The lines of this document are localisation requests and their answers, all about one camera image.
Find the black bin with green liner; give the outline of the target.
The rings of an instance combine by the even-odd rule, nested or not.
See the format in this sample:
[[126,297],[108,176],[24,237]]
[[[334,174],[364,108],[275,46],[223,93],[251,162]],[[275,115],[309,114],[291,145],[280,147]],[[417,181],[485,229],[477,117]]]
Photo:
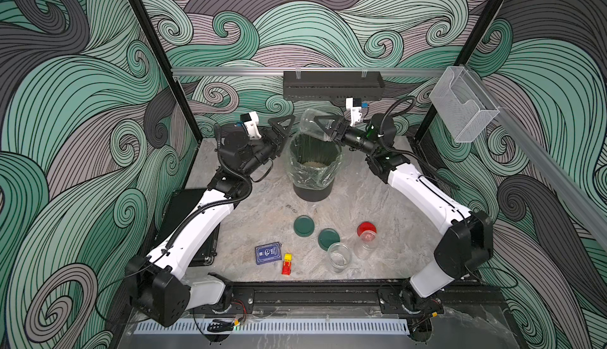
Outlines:
[[[307,202],[329,197],[343,160],[341,147],[298,133],[291,140],[287,154],[287,174],[297,197]],[[327,167],[305,167],[308,161],[322,162]]]

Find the green jar lid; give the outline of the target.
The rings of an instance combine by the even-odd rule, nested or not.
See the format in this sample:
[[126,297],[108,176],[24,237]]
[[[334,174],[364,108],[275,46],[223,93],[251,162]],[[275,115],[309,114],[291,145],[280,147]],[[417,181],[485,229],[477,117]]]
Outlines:
[[340,235],[338,232],[336,232],[335,229],[332,228],[326,228],[321,230],[321,232],[319,233],[317,242],[319,244],[319,247],[324,250],[324,251],[328,251],[328,249],[330,248],[330,246],[332,246],[335,243],[338,243],[341,241]]
[[293,223],[295,234],[301,238],[311,236],[315,228],[315,222],[310,216],[298,216]]

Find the red jar lid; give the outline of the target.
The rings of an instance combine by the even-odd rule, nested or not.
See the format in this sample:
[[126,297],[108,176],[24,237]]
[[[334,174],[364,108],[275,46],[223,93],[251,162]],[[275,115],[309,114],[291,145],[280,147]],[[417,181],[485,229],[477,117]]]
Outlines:
[[357,235],[360,237],[365,232],[373,232],[376,234],[377,233],[376,226],[373,223],[368,222],[368,221],[360,223],[359,226],[357,227]]

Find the red-lidded oatmeal jar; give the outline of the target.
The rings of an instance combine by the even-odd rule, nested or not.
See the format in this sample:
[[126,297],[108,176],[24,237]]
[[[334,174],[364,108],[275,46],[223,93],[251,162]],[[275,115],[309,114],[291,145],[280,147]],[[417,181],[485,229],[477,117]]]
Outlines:
[[354,253],[361,260],[368,259],[376,251],[379,243],[377,233],[373,230],[366,230],[359,235]]

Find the glass oatmeal jar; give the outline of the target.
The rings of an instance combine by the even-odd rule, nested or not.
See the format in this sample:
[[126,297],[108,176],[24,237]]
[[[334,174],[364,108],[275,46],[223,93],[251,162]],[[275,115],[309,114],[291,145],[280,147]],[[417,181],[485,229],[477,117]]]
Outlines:
[[352,253],[346,244],[336,242],[327,249],[330,268],[335,273],[342,273],[352,261]]

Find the green-lidded oatmeal jar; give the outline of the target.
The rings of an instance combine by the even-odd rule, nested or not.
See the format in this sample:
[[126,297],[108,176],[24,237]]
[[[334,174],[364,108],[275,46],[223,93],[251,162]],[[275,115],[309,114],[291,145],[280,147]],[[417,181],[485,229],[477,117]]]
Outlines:
[[330,113],[325,113],[316,109],[306,109],[303,112],[300,123],[299,123],[299,131],[303,135],[307,135],[315,138],[316,140],[320,140],[323,142],[331,142],[332,138],[330,136],[325,135],[322,130],[317,126],[314,122],[314,117],[323,116],[323,115],[332,115]]

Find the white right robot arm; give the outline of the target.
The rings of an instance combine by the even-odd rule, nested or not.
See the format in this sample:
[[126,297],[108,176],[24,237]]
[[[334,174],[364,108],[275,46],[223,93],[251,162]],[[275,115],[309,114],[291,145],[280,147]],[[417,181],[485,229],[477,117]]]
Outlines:
[[413,202],[441,235],[432,260],[409,280],[416,298],[429,298],[440,289],[478,269],[493,258],[493,221],[483,211],[461,205],[411,162],[411,154],[394,147],[396,128],[388,113],[374,115],[365,130],[343,116],[308,111],[301,132],[365,154],[371,172]]

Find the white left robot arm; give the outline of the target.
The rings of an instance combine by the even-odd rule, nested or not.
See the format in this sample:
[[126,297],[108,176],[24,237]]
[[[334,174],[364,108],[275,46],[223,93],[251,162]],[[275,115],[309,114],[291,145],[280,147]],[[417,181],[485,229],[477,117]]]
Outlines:
[[214,126],[219,167],[199,202],[164,241],[126,265],[124,280],[134,309],[163,327],[200,306],[229,309],[228,279],[211,274],[202,281],[187,282],[184,276],[221,221],[251,195],[251,175],[281,155],[295,119],[294,115],[270,118],[267,126],[260,126],[251,112],[241,115],[227,135],[221,126]]

